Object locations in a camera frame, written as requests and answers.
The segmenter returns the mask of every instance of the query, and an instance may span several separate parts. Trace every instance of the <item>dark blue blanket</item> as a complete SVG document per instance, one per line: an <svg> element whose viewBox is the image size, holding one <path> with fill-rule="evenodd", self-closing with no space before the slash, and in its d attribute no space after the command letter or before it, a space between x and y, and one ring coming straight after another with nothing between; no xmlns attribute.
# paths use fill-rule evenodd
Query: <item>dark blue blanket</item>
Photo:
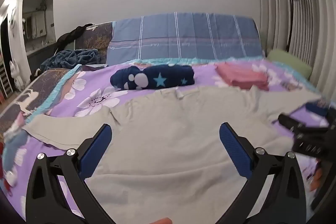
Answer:
<svg viewBox="0 0 336 224"><path fill-rule="evenodd" d="M195 84L194 70L188 65L159 65L142 71L136 66L131 66L116 71L110 82L123 90L163 89Z"/></svg>
<svg viewBox="0 0 336 224"><path fill-rule="evenodd" d="M76 65L94 65L100 63L100 56L98 50L74 50L74 51L60 51L56 55L45 60L40 70L42 72L51 68L66 68L73 69Z"/></svg>

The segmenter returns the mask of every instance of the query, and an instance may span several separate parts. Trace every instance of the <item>green cushion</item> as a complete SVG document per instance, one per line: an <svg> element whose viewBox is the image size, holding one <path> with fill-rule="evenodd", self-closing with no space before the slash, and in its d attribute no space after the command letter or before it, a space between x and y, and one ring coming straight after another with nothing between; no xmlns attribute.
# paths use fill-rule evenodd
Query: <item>green cushion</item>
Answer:
<svg viewBox="0 0 336 224"><path fill-rule="evenodd" d="M312 72L312 68L309 65L302 62L297 57L289 54L288 52L285 52L279 49L272 50L268 54L267 60L272 61L272 62L277 61L277 62L284 63L292 67L297 72L301 73L301 75L304 76L306 79L309 78Z"/></svg>

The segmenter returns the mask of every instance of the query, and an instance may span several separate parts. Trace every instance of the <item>pink cloth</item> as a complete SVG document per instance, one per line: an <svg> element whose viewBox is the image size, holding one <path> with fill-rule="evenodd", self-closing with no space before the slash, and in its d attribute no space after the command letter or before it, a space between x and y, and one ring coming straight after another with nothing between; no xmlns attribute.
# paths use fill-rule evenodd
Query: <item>pink cloth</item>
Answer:
<svg viewBox="0 0 336 224"><path fill-rule="evenodd" d="M268 76L262 72L256 72L228 62L218 63L216 71L231 86L249 90L253 85L256 85L261 90L268 90Z"/></svg>

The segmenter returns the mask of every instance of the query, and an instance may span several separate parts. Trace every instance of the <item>doorway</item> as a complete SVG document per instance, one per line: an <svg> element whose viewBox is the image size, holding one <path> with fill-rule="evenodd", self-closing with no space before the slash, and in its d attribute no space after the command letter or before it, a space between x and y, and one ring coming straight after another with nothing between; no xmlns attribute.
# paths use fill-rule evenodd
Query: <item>doorway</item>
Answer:
<svg viewBox="0 0 336 224"><path fill-rule="evenodd" d="M0 41L0 49L4 67L0 67L1 88L3 89L3 94L8 98L16 90L14 79L11 76L11 67L9 66L9 62L12 61L12 54L11 48L9 47L8 17L6 17L5 20L1 23Z"/></svg>

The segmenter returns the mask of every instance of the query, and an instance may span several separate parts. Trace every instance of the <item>silver screw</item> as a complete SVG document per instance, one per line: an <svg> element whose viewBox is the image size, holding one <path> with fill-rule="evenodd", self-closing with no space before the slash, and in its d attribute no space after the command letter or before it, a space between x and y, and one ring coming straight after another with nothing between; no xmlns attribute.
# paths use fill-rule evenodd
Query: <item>silver screw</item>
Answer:
<svg viewBox="0 0 336 224"><path fill-rule="evenodd" d="M261 148L261 147L258 147L255 151L257 152L258 155L265 154L265 150L263 148Z"/></svg>
<svg viewBox="0 0 336 224"><path fill-rule="evenodd" d="M295 154L293 152L288 152L287 156L290 157L291 159L295 158Z"/></svg>
<svg viewBox="0 0 336 224"><path fill-rule="evenodd" d="M44 158L44 153L39 153L39 154L37 155L37 158L38 158L39 160L43 159L43 158Z"/></svg>
<svg viewBox="0 0 336 224"><path fill-rule="evenodd" d="M75 150L75 149L69 149L69 150L67 151L67 155L68 155L68 156L73 156L75 153L76 153L76 150Z"/></svg>

